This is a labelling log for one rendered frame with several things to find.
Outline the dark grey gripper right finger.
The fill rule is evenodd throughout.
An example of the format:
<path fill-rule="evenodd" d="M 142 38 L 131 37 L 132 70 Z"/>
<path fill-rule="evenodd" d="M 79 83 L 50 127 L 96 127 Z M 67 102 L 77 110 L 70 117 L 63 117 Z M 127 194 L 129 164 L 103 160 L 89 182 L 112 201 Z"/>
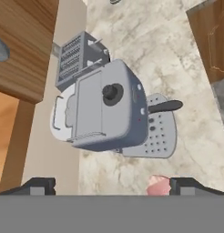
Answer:
<path fill-rule="evenodd" d="M 192 177 L 172 177 L 169 184 L 171 196 L 224 196 L 224 192 L 205 187 Z"/>

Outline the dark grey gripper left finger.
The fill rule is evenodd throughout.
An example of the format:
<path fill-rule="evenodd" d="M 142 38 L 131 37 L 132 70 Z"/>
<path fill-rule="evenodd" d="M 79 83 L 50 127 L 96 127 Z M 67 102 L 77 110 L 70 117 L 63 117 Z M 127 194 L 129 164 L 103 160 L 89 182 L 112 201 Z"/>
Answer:
<path fill-rule="evenodd" d="M 0 192 L 0 195 L 54 196 L 56 179 L 54 177 L 32 177 L 20 187 Z"/>

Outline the pink raw meat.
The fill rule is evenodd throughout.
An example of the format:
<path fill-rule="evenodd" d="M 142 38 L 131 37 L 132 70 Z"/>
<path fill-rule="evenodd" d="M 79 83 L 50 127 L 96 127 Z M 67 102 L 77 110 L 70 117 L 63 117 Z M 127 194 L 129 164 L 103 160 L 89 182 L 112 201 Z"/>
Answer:
<path fill-rule="evenodd" d="M 147 194 L 149 196 L 168 196 L 170 191 L 169 178 L 153 175 L 150 177 Z"/>

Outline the grey round cabinet knob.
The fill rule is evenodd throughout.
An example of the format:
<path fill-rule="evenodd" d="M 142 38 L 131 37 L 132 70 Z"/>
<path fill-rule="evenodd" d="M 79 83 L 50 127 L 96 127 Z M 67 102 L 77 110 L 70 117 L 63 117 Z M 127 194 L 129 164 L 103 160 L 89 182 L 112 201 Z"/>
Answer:
<path fill-rule="evenodd" d="M 0 39 L 0 62 L 6 61 L 10 57 L 9 47 Z"/>

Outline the brown panelled cabinet door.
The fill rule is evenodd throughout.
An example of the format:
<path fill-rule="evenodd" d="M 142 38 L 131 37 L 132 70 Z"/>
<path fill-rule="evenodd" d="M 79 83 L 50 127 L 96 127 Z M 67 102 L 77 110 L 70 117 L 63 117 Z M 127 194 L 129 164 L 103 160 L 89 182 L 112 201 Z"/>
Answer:
<path fill-rule="evenodd" d="M 205 0 L 186 14 L 209 82 L 224 79 L 224 0 Z"/>

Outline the grey perforated fryer basket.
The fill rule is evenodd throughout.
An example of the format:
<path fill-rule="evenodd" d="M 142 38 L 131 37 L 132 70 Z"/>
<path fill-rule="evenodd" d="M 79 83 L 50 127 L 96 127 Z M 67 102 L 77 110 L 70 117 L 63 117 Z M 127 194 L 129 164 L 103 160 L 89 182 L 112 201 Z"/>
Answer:
<path fill-rule="evenodd" d="M 178 140 L 174 111 L 183 107 L 180 100 L 169 100 L 160 93 L 147 96 L 148 137 L 139 146 L 119 149 L 124 157 L 169 158 Z"/>

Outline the grey deep fryer appliance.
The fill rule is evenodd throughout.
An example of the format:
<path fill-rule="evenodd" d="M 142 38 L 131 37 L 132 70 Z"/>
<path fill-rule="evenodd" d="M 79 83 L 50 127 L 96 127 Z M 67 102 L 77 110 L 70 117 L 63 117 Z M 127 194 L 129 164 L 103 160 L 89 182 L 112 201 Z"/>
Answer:
<path fill-rule="evenodd" d="M 140 80 L 120 59 L 80 76 L 56 97 L 50 131 L 62 142 L 96 152 L 142 144 L 148 107 Z"/>

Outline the wooden wall cabinet door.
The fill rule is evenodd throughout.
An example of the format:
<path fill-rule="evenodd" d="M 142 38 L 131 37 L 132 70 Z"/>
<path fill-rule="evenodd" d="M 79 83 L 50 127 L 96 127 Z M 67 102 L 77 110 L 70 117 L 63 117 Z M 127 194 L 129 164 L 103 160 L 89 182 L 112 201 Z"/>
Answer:
<path fill-rule="evenodd" d="M 0 62 L 0 92 L 43 100 L 59 0 L 0 0 L 0 39 L 10 57 Z"/>

